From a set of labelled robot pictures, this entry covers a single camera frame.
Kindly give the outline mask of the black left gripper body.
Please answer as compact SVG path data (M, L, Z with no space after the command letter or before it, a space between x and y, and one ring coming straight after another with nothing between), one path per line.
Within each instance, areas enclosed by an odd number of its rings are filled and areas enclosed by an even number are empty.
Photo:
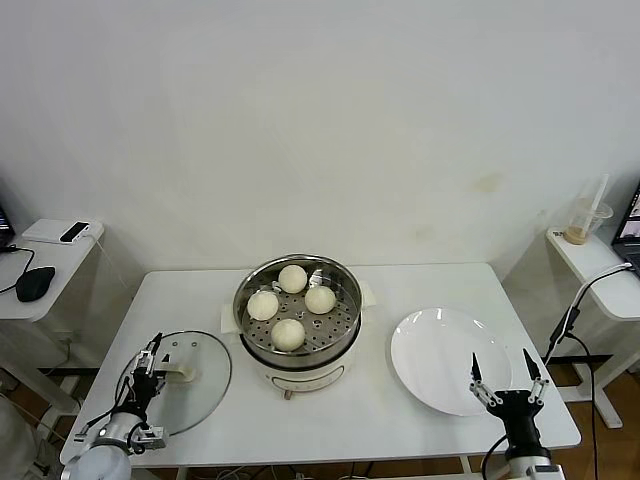
M133 383L125 401L126 411L146 411L151 400L157 396L164 385L164 374L145 370L135 370L132 375Z

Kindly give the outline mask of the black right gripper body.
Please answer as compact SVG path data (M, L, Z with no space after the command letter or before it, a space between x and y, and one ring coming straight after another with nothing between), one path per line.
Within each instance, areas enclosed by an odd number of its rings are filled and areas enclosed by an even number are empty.
M502 421L509 447L540 448L535 417L542 410L543 402L525 390L502 390L497 391L495 396L487 411Z

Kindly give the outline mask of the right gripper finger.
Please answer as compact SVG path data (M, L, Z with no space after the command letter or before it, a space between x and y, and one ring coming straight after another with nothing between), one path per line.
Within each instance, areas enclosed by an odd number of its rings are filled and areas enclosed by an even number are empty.
M469 389L485 408L496 407L500 404L500 398L483 382L475 353L472 354L471 379Z
M529 377L532 380L528 402L538 406L543 406L543 399L550 381L542 377L538 364L534 361L534 359L526 349L523 349L523 355Z

